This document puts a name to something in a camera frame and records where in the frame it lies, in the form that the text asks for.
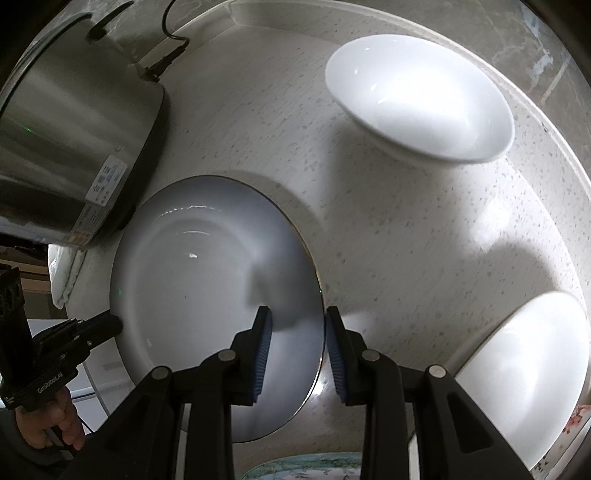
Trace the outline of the person's left hand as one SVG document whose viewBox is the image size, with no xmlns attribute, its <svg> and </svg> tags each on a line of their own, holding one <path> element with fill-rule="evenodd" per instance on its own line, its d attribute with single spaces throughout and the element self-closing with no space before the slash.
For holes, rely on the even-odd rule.
<svg viewBox="0 0 591 480">
<path fill-rule="evenodd" d="M 23 407 L 15 410 L 17 427 L 25 442 L 42 449 L 53 445 L 46 430 L 58 427 L 63 443 L 79 451 L 85 444 L 85 433 L 77 410 L 72 403 L 67 387 L 61 388 L 52 401 L 38 410 L 27 411 Z"/>
</svg>

